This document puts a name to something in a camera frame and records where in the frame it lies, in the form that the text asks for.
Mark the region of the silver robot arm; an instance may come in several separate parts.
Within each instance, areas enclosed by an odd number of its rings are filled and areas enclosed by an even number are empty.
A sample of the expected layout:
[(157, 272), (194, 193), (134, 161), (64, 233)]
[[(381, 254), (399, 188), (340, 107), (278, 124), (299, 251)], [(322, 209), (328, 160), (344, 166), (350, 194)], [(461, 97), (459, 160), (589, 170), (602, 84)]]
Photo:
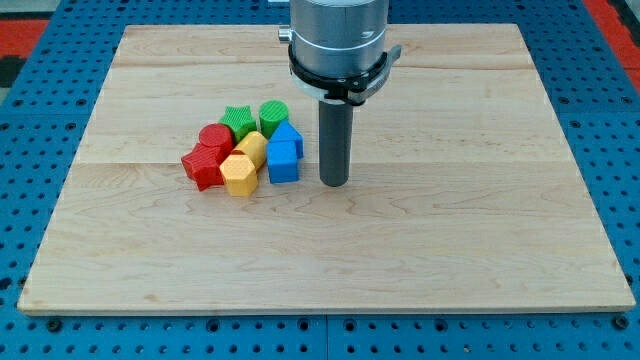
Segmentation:
[(386, 83), (402, 47), (385, 48), (388, 0), (291, 0), (288, 45), (295, 84), (329, 105), (361, 106)]

